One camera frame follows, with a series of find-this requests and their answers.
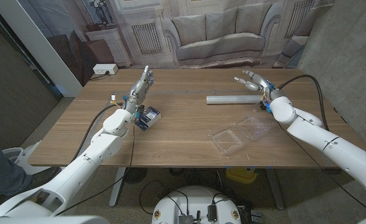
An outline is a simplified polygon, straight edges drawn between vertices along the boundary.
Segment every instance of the printed backdrop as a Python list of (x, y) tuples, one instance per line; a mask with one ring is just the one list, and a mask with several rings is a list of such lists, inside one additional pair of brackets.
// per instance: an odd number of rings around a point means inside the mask
[(19, 0), (82, 85), (118, 68), (292, 68), (333, 0)]

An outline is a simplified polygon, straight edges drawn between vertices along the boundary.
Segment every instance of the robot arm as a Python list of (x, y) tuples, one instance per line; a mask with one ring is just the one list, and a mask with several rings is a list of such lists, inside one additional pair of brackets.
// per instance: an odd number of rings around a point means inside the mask
[[(292, 102), (283, 96), (279, 89), (275, 90), (274, 85), (269, 81), (265, 83), (264, 78), (258, 78), (260, 75), (251, 75), (252, 72), (248, 71), (244, 71), (244, 73), (250, 74), (254, 82), (252, 84), (257, 86), (266, 96), (266, 99), (271, 101), (266, 100), (266, 107), (273, 113), (275, 120), (289, 126), (288, 133), (320, 150), (366, 189), (366, 151), (321, 128), (322, 122), (319, 118), (294, 108)], [(246, 83), (240, 83), (250, 90), (255, 90)]]
[(121, 148), (122, 138), (128, 132), (125, 124), (134, 121), (139, 105), (154, 83), (152, 75), (146, 66), (141, 79), (132, 86), (123, 109), (116, 110), (104, 121), (90, 146), (50, 182), (0, 205), (0, 217), (53, 217), (77, 203), (96, 168)]

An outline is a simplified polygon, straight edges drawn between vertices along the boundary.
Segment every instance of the wire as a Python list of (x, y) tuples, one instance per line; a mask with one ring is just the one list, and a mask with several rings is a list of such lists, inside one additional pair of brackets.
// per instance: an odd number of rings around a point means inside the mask
[(366, 205), (364, 205), (361, 201), (357, 200), (357, 198), (355, 198), (353, 195), (351, 195), (345, 188), (343, 188), (343, 186), (341, 186), (334, 178), (332, 178), (331, 175), (329, 173), (327, 173), (327, 171), (323, 167), (321, 167), (321, 165), (297, 141), (295, 141), (295, 139), (293, 137), (291, 137), (291, 135), (289, 135), (284, 130), (283, 127), (281, 127), (281, 129), (313, 160), (313, 162), (315, 162), (320, 167), (320, 169), (323, 171), (323, 173), (327, 174), (327, 176), (338, 185), (338, 187), (340, 187), (345, 193), (347, 193), (349, 196), (351, 196), (356, 202), (358, 202), (364, 208), (366, 208)]
[(141, 189), (141, 191), (140, 191), (140, 195), (139, 195), (139, 204), (140, 204), (141, 209), (142, 209), (144, 212), (146, 212), (147, 214), (149, 214), (149, 215), (152, 215), (152, 213), (151, 213), (151, 212), (147, 212), (147, 211), (145, 211), (145, 209), (143, 208), (143, 205), (141, 204), (141, 194), (143, 193), (143, 191), (145, 190), (145, 188), (146, 188), (148, 185), (150, 185), (151, 183), (154, 183), (154, 182), (160, 183), (160, 184), (162, 185), (162, 187), (164, 188), (164, 190), (166, 190), (165, 185), (164, 185), (163, 183), (161, 183), (161, 181), (159, 181), (159, 180), (153, 180), (153, 181), (150, 181), (148, 184), (146, 184), (146, 185), (143, 187), (143, 189)]
[[(169, 195), (166, 195), (166, 197), (169, 197), (173, 202), (175, 202), (175, 200), (173, 200)], [(178, 209), (181, 211), (181, 215), (184, 215), (181, 208), (179, 207), (179, 205), (175, 202), (176, 206), (178, 207)]]
[(109, 105), (109, 106), (106, 106), (104, 109), (102, 109), (96, 116), (95, 116), (95, 118), (93, 119), (93, 121), (91, 121), (91, 123), (90, 123), (90, 125), (89, 125), (89, 128), (87, 129), (87, 131), (86, 131), (86, 134), (85, 134), (85, 136), (83, 137), (83, 139), (82, 139), (82, 142), (81, 142), (81, 145), (79, 145), (79, 148), (78, 148), (78, 150), (77, 150), (77, 152), (75, 153), (75, 155), (73, 156), (73, 158), (72, 158), (72, 160), (71, 160), (71, 162), (72, 161), (74, 161), (77, 157), (78, 157), (78, 154), (79, 154), (79, 151), (81, 151), (81, 148), (82, 148), (82, 146), (83, 146), (83, 143), (85, 143), (85, 140), (86, 140), (86, 138), (88, 137), (88, 134), (89, 134), (89, 132), (90, 132), (90, 130), (91, 130), (91, 128), (92, 128), (92, 126), (93, 126), (93, 124), (95, 123), (95, 121), (97, 120), (97, 118), (104, 112), (104, 111), (106, 111), (107, 109), (109, 109), (109, 108), (111, 108), (111, 107), (113, 107), (113, 106), (116, 106), (115, 104), (112, 104), (112, 105)]
[(180, 190), (172, 190), (172, 191), (175, 191), (175, 192), (179, 192), (180, 194), (184, 195), (185, 196), (185, 199), (187, 200), (187, 215), (189, 215), (189, 198), (187, 197), (187, 195), (183, 192), (181, 192)]
[[(146, 212), (147, 214), (149, 214), (149, 215), (152, 215), (152, 213), (151, 213), (151, 212), (147, 212), (147, 211), (145, 211), (145, 209), (143, 208), (143, 205), (141, 204), (141, 195), (142, 195), (143, 191), (145, 190), (145, 188), (146, 188), (147, 186), (149, 186), (150, 184), (154, 183), (154, 182), (160, 183), (160, 184), (161, 184), (161, 186), (164, 188), (164, 190), (167, 190), (167, 189), (166, 189), (166, 187), (165, 187), (165, 185), (164, 185), (161, 181), (159, 181), (159, 180), (153, 180), (153, 181), (150, 181), (148, 184), (146, 184), (146, 185), (143, 187), (143, 189), (141, 189), (141, 191), (140, 191), (140, 195), (139, 195), (139, 204), (140, 204), (140, 208), (141, 208), (144, 212)], [(187, 215), (188, 215), (188, 213), (189, 213), (189, 199), (187, 198), (186, 194), (183, 194), (183, 195), (184, 195), (184, 196), (186, 197), (186, 199), (187, 199)], [(169, 197), (169, 199), (171, 199), (171, 200), (176, 204), (176, 206), (178, 207), (178, 209), (181, 211), (181, 215), (183, 215), (183, 212), (182, 212), (182, 210), (181, 210), (180, 206), (176, 203), (176, 201), (175, 201), (175, 200), (173, 200), (173, 199), (172, 199), (168, 194), (166, 195), (166, 197)]]
[(218, 169), (216, 169), (216, 173), (218, 175), (218, 179), (219, 179), (220, 186), (223, 188), (222, 179), (220, 178)]
[(106, 73), (102, 74), (102, 75), (99, 75), (97, 77), (93, 77), (91, 79), (89, 79), (90, 81), (96, 81), (96, 80), (101, 80), (103, 78), (105, 78), (107, 75), (109, 75), (110, 72), (109, 71), (106, 71)]
[(239, 206), (237, 206), (238, 208), (238, 212), (240, 213), (241, 217), (244, 217), (245, 218), (245, 221), (247, 224), (250, 224), (250, 222), (248, 221), (248, 218), (246, 217), (246, 212), (245, 212), (245, 209), (244, 208), (240, 208)]
[(119, 104), (115, 103), (115, 101), (110, 100), (110, 103), (115, 104), (119, 109), (121, 109), (121, 106)]
[(215, 202), (215, 204), (217, 204), (217, 203), (219, 203), (219, 202), (227, 201), (227, 199), (229, 199), (229, 200), (233, 200), (233, 199), (231, 199), (231, 198), (229, 198), (229, 197), (224, 197), (224, 198), (220, 199), (219, 201)]
[(319, 102), (320, 102), (320, 110), (321, 110), (321, 118), (322, 118), (322, 122), (324, 124), (324, 128), (329, 131), (330, 129), (328, 128), (328, 125), (327, 125), (327, 120), (326, 120), (326, 112), (324, 111), (324, 102), (323, 102), (323, 99), (322, 99), (322, 93), (321, 93), (321, 88), (320, 88), (320, 84), (319, 82), (316, 80), (316, 78), (314, 78), (312, 75), (300, 75), (300, 76), (297, 76), (297, 77), (294, 77), (286, 82), (284, 82), (283, 84), (281, 84), (278, 89), (283, 89), (284, 86), (286, 86), (288, 83), (294, 81), (294, 80), (297, 80), (298, 78), (304, 78), (304, 77), (308, 77), (310, 78), (311, 80), (313, 80), (314, 84), (316, 85), (316, 88), (317, 88), (317, 92), (319, 94)]
[(218, 196), (218, 195), (223, 195), (222, 193), (217, 193), (215, 194), (213, 197), (212, 197), (212, 204), (215, 205), (215, 197)]
[(97, 195), (100, 195), (101, 193), (105, 192), (106, 190), (112, 188), (112, 186), (114, 186), (116, 183), (118, 183), (119, 181), (121, 181), (128, 174), (128, 171), (130, 170), (130, 168), (132, 166), (132, 160), (133, 160), (133, 151), (134, 151), (134, 127), (135, 127), (135, 125), (133, 124), (133, 143), (132, 143), (131, 162), (129, 163), (128, 169), (125, 171), (125, 174), (121, 178), (119, 178), (117, 181), (115, 181), (113, 184), (111, 184), (110, 186), (108, 186), (107, 188), (105, 188), (104, 190), (102, 190), (102, 191), (98, 192), (97, 194), (92, 195), (92, 196), (86, 198), (85, 200), (82, 200), (82, 201), (80, 201), (80, 202), (78, 202), (78, 203), (76, 203), (76, 204), (74, 204), (72, 206), (69, 206), (68, 208), (62, 210), (61, 212), (58, 212), (58, 214), (56, 214), (55, 216), (59, 216), (60, 214), (66, 212), (68, 210), (70, 210), (71, 208), (73, 208), (73, 207), (75, 207), (77, 205), (80, 205), (81, 203), (86, 202), (87, 200), (90, 200), (90, 199), (96, 197)]
[(181, 174), (183, 173), (183, 171), (184, 171), (184, 169), (183, 169), (183, 168), (179, 168), (180, 170), (179, 170), (179, 171), (177, 171), (177, 172), (175, 172), (173, 169), (174, 169), (174, 168), (169, 168), (169, 173), (170, 173), (171, 175), (173, 175), (173, 176), (181, 175)]
[[(214, 180), (207, 178), (207, 175), (202, 175), (203, 172), (208, 172), (214, 175)], [(218, 176), (216, 172), (207, 169), (183, 169), (183, 176), (189, 185), (217, 185)]]

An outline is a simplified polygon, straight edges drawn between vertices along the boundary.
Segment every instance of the electrical outlet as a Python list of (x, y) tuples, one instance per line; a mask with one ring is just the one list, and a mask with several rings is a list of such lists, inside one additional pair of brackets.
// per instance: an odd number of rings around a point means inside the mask
[(107, 71), (110, 74), (115, 74), (118, 71), (118, 66), (116, 64), (97, 64), (93, 67), (93, 71), (96, 75), (103, 75)]

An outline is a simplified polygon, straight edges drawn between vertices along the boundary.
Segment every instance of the yellow container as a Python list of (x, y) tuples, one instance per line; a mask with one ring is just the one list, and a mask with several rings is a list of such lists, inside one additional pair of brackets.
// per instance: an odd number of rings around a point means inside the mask
[(226, 177), (243, 184), (250, 184), (255, 181), (259, 170), (255, 168), (239, 167), (226, 169)]

